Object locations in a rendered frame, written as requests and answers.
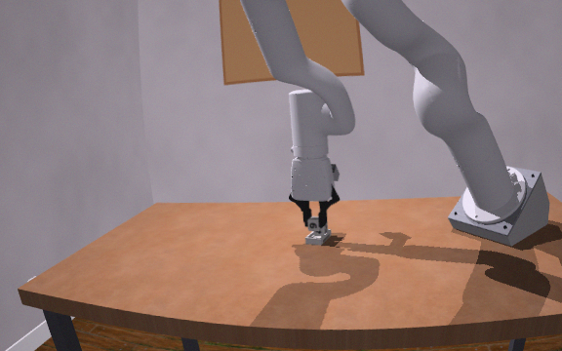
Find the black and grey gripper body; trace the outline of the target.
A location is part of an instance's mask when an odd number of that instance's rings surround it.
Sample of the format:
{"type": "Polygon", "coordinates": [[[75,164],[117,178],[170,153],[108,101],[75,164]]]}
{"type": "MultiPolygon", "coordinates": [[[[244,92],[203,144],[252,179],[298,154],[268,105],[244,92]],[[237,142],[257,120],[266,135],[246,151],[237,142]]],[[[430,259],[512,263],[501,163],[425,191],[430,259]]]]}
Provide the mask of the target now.
{"type": "Polygon", "coordinates": [[[291,194],[300,201],[327,201],[335,188],[330,158],[300,159],[292,162],[291,194]],[[332,181],[332,184],[331,184],[332,181]]]}

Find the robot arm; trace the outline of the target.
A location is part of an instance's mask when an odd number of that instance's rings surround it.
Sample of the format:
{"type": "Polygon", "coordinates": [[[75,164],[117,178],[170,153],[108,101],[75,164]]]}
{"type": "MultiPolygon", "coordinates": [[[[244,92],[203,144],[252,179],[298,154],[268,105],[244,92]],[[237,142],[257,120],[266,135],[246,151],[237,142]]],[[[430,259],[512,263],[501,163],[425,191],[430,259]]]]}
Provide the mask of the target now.
{"type": "MultiPolygon", "coordinates": [[[[348,135],[355,127],[345,86],[305,55],[286,0],[240,2],[271,75],[307,89],[289,93],[291,152],[300,159],[324,157],[328,136],[348,135]]],[[[523,202],[526,183],[505,165],[487,119],[474,109],[459,52],[402,0],[342,2],[378,41],[413,67],[416,113],[429,133],[445,141],[462,174],[466,215],[485,224],[512,215],[523,202]]]]}

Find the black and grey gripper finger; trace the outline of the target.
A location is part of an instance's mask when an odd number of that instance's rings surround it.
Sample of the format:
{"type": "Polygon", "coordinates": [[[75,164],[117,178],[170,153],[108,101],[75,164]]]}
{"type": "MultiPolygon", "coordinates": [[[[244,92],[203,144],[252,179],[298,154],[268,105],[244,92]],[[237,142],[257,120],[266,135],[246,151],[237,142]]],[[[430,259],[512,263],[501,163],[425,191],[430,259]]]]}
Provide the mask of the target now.
{"type": "Polygon", "coordinates": [[[319,202],[320,212],[318,213],[319,227],[322,228],[327,223],[327,210],[340,200],[338,193],[332,185],[332,200],[319,202]]]}
{"type": "Polygon", "coordinates": [[[304,226],[307,227],[308,226],[307,220],[312,217],[311,209],[309,208],[309,201],[295,200],[295,199],[292,198],[292,194],[290,194],[289,200],[296,203],[301,208],[301,211],[302,211],[302,214],[303,214],[304,226]]]}

